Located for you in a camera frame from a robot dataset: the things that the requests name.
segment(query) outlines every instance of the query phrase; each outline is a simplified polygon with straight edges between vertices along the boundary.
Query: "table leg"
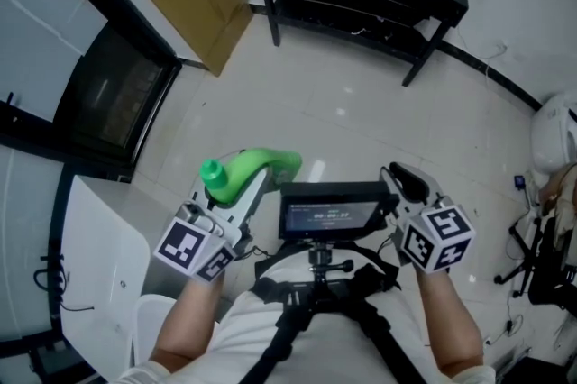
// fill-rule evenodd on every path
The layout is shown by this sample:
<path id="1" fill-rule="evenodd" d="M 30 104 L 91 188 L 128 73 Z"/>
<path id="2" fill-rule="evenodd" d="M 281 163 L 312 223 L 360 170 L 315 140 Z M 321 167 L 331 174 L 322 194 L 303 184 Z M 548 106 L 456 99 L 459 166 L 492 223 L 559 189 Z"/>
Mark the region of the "table leg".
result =
<path id="1" fill-rule="evenodd" d="M 405 76 L 405 79 L 403 79 L 403 86 L 404 87 L 407 87 L 411 83 L 413 78 L 417 75 L 419 70 L 421 68 L 423 68 L 423 66 L 425 65 L 425 62 L 428 60 L 429 57 L 431 57 L 431 54 L 436 49 L 436 47 L 439 45 L 439 42 L 441 42 L 443 37 L 449 31 L 450 26 L 451 25 L 449 25 L 446 22 L 441 22 L 441 24 L 439 25 L 439 28 L 436 29 L 436 32 L 433 35 L 433 38 L 431 38 L 428 45 L 426 46 L 425 51 L 423 52 L 423 55 L 421 56 L 421 58 L 413 65 L 412 69 Z"/>
<path id="2" fill-rule="evenodd" d="M 264 6 L 267 10 L 267 17 L 269 18 L 270 34 L 272 35 L 272 42 L 275 46 L 280 46 L 279 24 L 275 21 L 275 10 L 273 0 L 264 0 Z"/>

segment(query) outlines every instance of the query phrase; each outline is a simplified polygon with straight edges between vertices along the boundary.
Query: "white cube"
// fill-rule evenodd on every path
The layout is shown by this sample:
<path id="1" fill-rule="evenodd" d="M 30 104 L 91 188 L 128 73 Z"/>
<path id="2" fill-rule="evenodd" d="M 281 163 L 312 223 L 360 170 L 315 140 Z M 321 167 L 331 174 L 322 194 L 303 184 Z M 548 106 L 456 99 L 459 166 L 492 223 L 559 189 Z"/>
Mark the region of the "white cube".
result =
<path id="1" fill-rule="evenodd" d="M 224 238 L 178 217 L 172 219 L 153 255 L 188 277 L 207 283 L 236 257 Z"/>
<path id="2" fill-rule="evenodd" d="M 471 246 L 475 231 L 460 206 L 426 208 L 407 220 L 403 252 L 427 273 L 460 262 Z"/>

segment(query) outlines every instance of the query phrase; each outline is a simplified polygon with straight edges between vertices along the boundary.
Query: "green bottle cap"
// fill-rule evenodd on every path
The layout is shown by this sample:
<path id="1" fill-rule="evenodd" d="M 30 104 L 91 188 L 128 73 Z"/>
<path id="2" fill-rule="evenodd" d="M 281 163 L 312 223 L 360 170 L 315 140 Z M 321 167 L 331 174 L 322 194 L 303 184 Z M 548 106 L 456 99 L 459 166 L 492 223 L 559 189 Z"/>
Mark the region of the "green bottle cap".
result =
<path id="1" fill-rule="evenodd" d="M 226 171 L 219 160 L 205 160 L 200 167 L 199 174 L 209 190 L 226 187 L 228 183 Z"/>

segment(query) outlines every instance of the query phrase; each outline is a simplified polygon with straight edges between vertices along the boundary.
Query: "black chest strap harness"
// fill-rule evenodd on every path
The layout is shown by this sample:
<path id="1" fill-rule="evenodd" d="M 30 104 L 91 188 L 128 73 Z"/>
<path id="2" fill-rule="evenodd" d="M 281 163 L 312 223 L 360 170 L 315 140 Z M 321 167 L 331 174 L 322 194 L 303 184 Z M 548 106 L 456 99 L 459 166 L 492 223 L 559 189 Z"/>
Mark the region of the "black chest strap harness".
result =
<path id="1" fill-rule="evenodd" d="M 265 304 L 281 302 L 284 310 L 269 347 L 241 380 L 241 384 L 263 384 L 280 361 L 292 352 L 292 343 L 306 331 L 315 314 L 342 314 L 357 322 L 371 339 L 397 382 L 426 383 L 390 332 L 390 324 L 365 298 L 397 286 L 396 277 L 378 272 L 367 264 L 352 279 L 326 283 L 277 283 L 258 279 L 251 292 Z"/>

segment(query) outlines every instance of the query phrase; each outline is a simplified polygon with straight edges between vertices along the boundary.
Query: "person's left arm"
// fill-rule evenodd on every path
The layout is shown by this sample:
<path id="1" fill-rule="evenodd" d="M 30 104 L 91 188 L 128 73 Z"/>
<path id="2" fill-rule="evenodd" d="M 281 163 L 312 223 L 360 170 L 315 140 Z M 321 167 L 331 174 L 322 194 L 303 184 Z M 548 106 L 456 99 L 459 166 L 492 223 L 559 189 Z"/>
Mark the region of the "person's left arm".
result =
<path id="1" fill-rule="evenodd" d="M 224 273 L 210 285 L 193 279 L 187 283 L 164 320 L 151 361 L 173 373 L 206 352 L 223 282 Z"/>

